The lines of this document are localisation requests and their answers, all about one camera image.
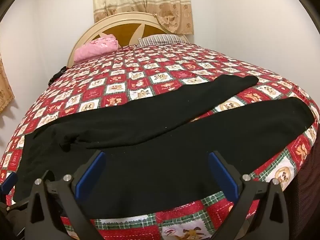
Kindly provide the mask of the cream wooden headboard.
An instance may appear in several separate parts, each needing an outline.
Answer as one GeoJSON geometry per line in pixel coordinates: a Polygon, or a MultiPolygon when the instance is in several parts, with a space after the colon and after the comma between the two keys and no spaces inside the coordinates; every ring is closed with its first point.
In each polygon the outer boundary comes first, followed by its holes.
{"type": "Polygon", "coordinates": [[[82,45],[112,34],[120,46],[138,44],[140,38],[155,34],[170,34],[158,22],[156,16],[146,12],[124,12],[108,16],[91,26],[76,42],[69,56],[67,67],[74,64],[74,53],[82,45]]]}

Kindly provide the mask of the black pants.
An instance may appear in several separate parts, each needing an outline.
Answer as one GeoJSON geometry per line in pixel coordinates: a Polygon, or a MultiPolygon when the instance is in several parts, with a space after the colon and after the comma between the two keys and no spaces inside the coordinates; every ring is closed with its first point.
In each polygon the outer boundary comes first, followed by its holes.
{"type": "Polygon", "coordinates": [[[215,194],[219,187],[210,173],[211,152],[219,152],[240,173],[251,173],[314,123],[310,108],[295,97],[208,115],[257,82],[255,76],[221,75],[57,118],[24,137],[14,201],[27,198],[45,171],[61,179],[98,150],[106,154],[105,168],[79,202],[91,219],[146,215],[215,194]]]}

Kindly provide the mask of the striped grey pillow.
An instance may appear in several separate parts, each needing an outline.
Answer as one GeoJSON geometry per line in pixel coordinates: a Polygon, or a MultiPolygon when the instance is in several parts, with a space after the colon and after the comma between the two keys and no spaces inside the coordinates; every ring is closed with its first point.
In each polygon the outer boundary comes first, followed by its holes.
{"type": "Polygon", "coordinates": [[[140,38],[138,40],[138,45],[140,47],[161,46],[161,45],[178,44],[178,43],[186,43],[186,41],[174,34],[156,34],[156,35],[150,35],[148,37],[140,38]]]}

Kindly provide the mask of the red teddy patchwork bedspread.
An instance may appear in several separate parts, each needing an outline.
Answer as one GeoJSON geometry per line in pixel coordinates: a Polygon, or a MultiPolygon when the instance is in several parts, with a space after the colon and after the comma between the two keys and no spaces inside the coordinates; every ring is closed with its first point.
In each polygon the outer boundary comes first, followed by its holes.
{"type": "MultiPolygon", "coordinates": [[[[315,118],[319,118],[319,107],[310,96],[272,71],[195,44],[127,46],[69,68],[39,96],[5,150],[1,178],[17,171],[24,137],[50,121],[156,96],[182,85],[213,81],[222,74],[254,75],[259,81],[214,107],[210,114],[255,102],[297,97],[308,105],[315,118]]],[[[105,239],[206,239],[231,209],[232,203],[222,193],[216,193],[170,211],[125,219],[97,219],[95,224],[105,239]]]]}

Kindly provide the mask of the beige curtain behind headboard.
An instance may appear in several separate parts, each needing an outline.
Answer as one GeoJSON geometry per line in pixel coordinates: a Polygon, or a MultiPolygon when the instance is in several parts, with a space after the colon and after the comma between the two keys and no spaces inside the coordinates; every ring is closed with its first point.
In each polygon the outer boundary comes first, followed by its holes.
{"type": "Polygon", "coordinates": [[[94,21],[123,12],[146,12],[167,31],[193,35],[191,0],[93,0],[94,21]]]}

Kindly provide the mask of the pink folded blanket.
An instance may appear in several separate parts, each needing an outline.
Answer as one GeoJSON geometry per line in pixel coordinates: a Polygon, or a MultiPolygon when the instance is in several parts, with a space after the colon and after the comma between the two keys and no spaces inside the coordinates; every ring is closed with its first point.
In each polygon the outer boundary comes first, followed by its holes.
{"type": "Polygon", "coordinates": [[[106,35],[81,45],[74,52],[74,63],[83,62],[95,57],[116,52],[119,43],[112,34],[106,35]]]}

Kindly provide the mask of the black object beside bed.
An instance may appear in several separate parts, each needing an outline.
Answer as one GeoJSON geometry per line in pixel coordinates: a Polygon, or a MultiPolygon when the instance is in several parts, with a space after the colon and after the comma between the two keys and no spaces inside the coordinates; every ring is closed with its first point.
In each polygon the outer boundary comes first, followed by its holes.
{"type": "Polygon", "coordinates": [[[54,74],[50,80],[48,81],[48,86],[50,87],[57,79],[59,79],[65,72],[67,71],[67,67],[64,66],[62,67],[59,72],[57,72],[56,74],[54,74]]]}

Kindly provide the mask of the beige curtain on left wall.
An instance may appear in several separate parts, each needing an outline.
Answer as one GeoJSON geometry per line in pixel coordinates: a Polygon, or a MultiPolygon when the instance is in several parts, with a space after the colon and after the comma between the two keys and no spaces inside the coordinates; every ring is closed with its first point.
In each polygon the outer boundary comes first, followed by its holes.
{"type": "Polygon", "coordinates": [[[11,86],[9,85],[2,59],[0,59],[0,113],[4,111],[14,98],[15,96],[11,86]]]}

